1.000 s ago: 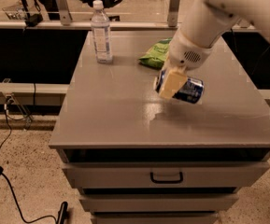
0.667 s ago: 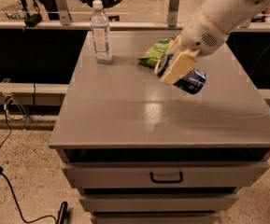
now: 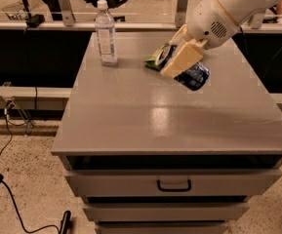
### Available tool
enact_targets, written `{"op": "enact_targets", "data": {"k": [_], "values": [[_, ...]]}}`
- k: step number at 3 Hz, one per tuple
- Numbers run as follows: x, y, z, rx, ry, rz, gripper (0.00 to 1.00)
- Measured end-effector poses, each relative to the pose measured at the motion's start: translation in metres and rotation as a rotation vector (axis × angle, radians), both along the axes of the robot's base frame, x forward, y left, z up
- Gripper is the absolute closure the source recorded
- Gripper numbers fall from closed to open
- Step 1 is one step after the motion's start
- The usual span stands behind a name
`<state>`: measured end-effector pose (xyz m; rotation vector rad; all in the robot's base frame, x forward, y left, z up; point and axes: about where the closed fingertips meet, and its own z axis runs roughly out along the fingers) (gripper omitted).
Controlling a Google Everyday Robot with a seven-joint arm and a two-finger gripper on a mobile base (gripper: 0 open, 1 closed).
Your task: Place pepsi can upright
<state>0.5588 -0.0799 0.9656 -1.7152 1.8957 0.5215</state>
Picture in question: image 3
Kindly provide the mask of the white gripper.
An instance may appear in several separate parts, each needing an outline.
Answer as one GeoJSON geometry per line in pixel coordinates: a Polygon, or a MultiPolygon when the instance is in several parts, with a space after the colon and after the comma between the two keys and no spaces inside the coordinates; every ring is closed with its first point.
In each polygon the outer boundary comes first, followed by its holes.
{"type": "Polygon", "coordinates": [[[202,0],[193,9],[187,25],[184,24],[169,41],[171,51],[160,73],[176,78],[203,58],[204,49],[221,46],[237,32],[238,25],[219,0],[202,0]]]}

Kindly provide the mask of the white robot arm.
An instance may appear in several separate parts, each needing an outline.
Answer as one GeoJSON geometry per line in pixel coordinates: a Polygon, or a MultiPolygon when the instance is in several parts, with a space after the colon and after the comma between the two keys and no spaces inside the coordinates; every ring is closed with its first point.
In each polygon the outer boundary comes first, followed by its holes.
{"type": "Polygon", "coordinates": [[[243,22],[281,0],[202,0],[169,42],[174,49],[161,61],[161,74],[176,78],[203,58],[203,51],[221,46],[243,22]]]}

